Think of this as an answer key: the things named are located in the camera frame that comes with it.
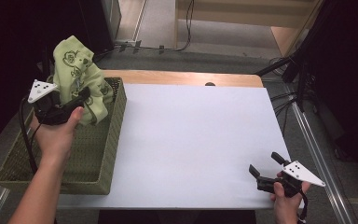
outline white triangular marker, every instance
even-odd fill
[[[282,169],[285,173],[292,176],[294,179],[307,181],[311,184],[325,187],[325,183],[303,166],[299,161],[294,161]]]
[[[28,103],[32,104],[36,102],[37,100],[54,91],[55,89],[57,89],[57,85],[55,83],[51,84],[35,79],[34,84],[31,88],[30,96],[28,97]]]

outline metal rail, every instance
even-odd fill
[[[285,85],[287,92],[292,92],[293,90]],[[324,160],[321,149],[317,143],[315,136],[313,135],[312,129],[307,120],[307,115],[305,112],[301,112],[296,103],[293,103],[293,110],[296,115],[296,119],[301,128],[304,138],[307,142],[308,148],[310,150],[310,155],[315,162],[316,168],[319,172],[319,175],[326,184],[325,190],[327,197],[330,200],[330,203],[333,207],[334,212],[336,213],[337,220],[340,224],[352,224],[351,213],[349,212],[347,206],[344,203],[344,200],[341,196],[340,190],[337,187],[336,182],[334,181],[333,176]]]

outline metal frame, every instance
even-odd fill
[[[285,88],[286,88],[286,92],[293,91],[288,85],[285,85]],[[337,184],[334,181],[334,178],[331,175],[331,172],[324,160],[318,142],[315,136],[313,135],[312,129],[310,128],[310,124],[308,123],[307,120],[306,113],[300,111],[300,108],[297,106],[297,103],[293,103],[293,110],[295,112],[296,119],[300,126],[300,129],[304,134],[304,138],[310,150],[310,155],[312,156],[313,161],[315,162],[319,175],[321,176],[321,178],[324,180],[324,183],[326,184],[325,190],[327,193],[327,197],[329,198],[333,210],[336,213],[338,222],[341,224],[354,223],[351,217],[351,213],[349,212],[347,206],[345,205],[340,190],[338,189]]]
[[[144,2],[142,3],[141,13],[139,14],[138,21],[136,22],[135,32],[132,37],[133,41],[138,40],[139,29],[141,28],[141,23],[142,23],[142,20],[144,19],[146,5],[147,5],[147,0],[144,0]]]

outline wrist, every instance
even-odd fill
[[[42,156],[38,170],[49,170],[55,175],[63,175],[67,159],[63,157]]]
[[[287,211],[281,211],[280,214],[275,213],[276,224],[297,224],[298,217],[297,212],[288,213]]]

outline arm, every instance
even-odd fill
[[[53,223],[63,171],[71,154],[75,126],[82,114],[83,108],[78,107],[68,122],[57,126],[42,125],[36,132],[42,159],[9,223]],[[31,128],[35,130],[38,125],[34,116]]]
[[[304,193],[310,188],[310,183],[303,182],[302,190]],[[297,224],[297,210],[301,204],[302,196],[298,193],[292,198],[284,196],[284,189],[281,183],[274,183],[275,194],[271,194],[274,204],[275,223],[277,224]]]

